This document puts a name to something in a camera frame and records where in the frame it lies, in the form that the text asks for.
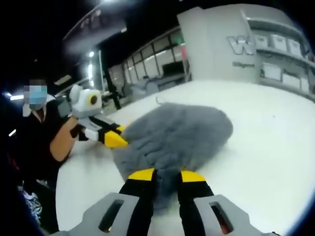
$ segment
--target white tabletop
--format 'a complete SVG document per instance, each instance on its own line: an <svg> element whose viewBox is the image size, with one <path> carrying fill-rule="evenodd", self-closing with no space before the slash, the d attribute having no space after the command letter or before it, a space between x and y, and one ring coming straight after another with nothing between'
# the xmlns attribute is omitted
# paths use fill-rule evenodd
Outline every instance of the white tabletop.
<svg viewBox="0 0 315 236"><path fill-rule="evenodd" d="M158 101L214 106L226 112L234 133L222 151L199 172L215 194L246 211L267 233L285 235L301 217L315 191L315 104L276 88L234 82L190 82L132 103L110 116L127 124ZM56 210L60 230L70 230L83 212L123 180L111 151L92 141L77 142L60 168ZM150 236L183 236L174 204L154 216Z"/></svg>

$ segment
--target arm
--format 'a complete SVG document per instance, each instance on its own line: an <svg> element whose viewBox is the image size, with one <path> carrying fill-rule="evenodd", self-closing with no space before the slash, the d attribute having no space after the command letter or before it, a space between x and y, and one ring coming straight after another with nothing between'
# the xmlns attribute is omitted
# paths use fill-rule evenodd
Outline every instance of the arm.
<svg viewBox="0 0 315 236"><path fill-rule="evenodd" d="M54 159L61 162L70 153L76 138L72 138L70 131L78 123L74 117L70 117L68 121L61 127L52 142L50 143L50 152Z"/></svg>

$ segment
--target window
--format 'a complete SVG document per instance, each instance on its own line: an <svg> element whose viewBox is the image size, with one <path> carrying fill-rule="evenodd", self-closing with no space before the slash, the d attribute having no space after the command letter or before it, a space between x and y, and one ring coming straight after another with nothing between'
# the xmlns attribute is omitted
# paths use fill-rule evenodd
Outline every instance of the window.
<svg viewBox="0 0 315 236"><path fill-rule="evenodd" d="M138 79L137 79L137 74L136 74L136 71L134 69L134 66L129 68L129 72L130 72L130 80L133 84L137 83L138 82Z"/></svg>
<svg viewBox="0 0 315 236"><path fill-rule="evenodd" d="M125 77L126 77L127 83L131 84L131 80L130 80L129 70L128 70L127 64L124 64L124 73L125 73Z"/></svg>
<svg viewBox="0 0 315 236"><path fill-rule="evenodd" d="M153 48L152 48L152 45L150 44L148 47L143 49L142 56L143 56L143 59L146 59L146 58L149 58L152 55L153 55Z"/></svg>
<svg viewBox="0 0 315 236"><path fill-rule="evenodd" d="M184 43L184 38L182 35L182 31L179 29L173 33L171 33L171 42L172 44L178 45Z"/></svg>
<svg viewBox="0 0 315 236"><path fill-rule="evenodd" d="M137 70L139 80L142 80L143 77L146 75L142 61L137 63L135 67Z"/></svg>
<svg viewBox="0 0 315 236"><path fill-rule="evenodd" d="M141 54L137 53L134 57L133 57L134 63L138 63L139 61L141 61Z"/></svg>
<svg viewBox="0 0 315 236"><path fill-rule="evenodd" d="M128 59L128 68L132 68L133 67L133 61L132 59Z"/></svg>
<svg viewBox="0 0 315 236"><path fill-rule="evenodd" d="M162 51L157 54L157 64L159 67L159 71L161 74L163 74L163 68L162 66L165 64L169 64L174 62L173 60L173 54L171 50Z"/></svg>
<svg viewBox="0 0 315 236"><path fill-rule="evenodd" d="M144 60L144 65L150 78L158 76L158 68L153 55Z"/></svg>
<svg viewBox="0 0 315 236"><path fill-rule="evenodd" d="M174 51L175 61L183 60L181 46L174 47L173 51Z"/></svg>
<svg viewBox="0 0 315 236"><path fill-rule="evenodd" d="M167 37L164 37L164 38L162 38L162 39L160 39L154 43L154 51L155 52L162 51L167 46L169 46L169 41L168 41Z"/></svg>

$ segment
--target gray plastic part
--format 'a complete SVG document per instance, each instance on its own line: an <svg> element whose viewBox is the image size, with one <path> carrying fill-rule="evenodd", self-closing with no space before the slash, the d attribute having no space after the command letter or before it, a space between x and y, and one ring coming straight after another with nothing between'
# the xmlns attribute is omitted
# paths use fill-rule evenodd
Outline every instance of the gray plastic part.
<svg viewBox="0 0 315 236"><path fill-rule="evenodd" d="M217 207L231 231L228 236L274 236L264 234L250 223L249 215L222 195L195 198L206 236L224 236L212 207Z"/></svg>
<svg viewBox="0 0 315 236"><path fill-rule="evenodd" d="M83 111L83 112L78 111L75 108L72 108L72 115L77 117L78 119L84 119L84 118L93 117L97 114L100 114L101 111L102 111L102 108L97 108L97 109Z"/></svg>
<svg viewBox="0 0 315 236"><path fill-rule="evenodd" d="M82 222L79 225L67 232L57 232L53 236L126 236L138 200L139 198L135 196L110 193L84 212ZM115 201L122 203L122 205L110 232L105 233L99 229L99 226L104 215Z"/></svg>
<svg viewBox="0 0 315 236"><path fill-rule="evenodd" d="M93 123L89 118L78 119L78 123L87 129L99 131L102 127Z"/></svg>

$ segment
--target gray fluffy object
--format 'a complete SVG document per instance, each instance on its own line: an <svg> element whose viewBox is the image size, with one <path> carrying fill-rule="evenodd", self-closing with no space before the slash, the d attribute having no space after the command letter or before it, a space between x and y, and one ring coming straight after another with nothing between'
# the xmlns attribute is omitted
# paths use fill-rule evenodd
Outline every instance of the gray fluffy object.
<svg viewBox="0 0 315 236"><path fill-rule="evenodd" d="M214 108L165 103L134 121L122 133L129 145L113 150L123 179L156 168L155 210L168 206L180 170L196 171L233 133L227 115Z"/></svg>

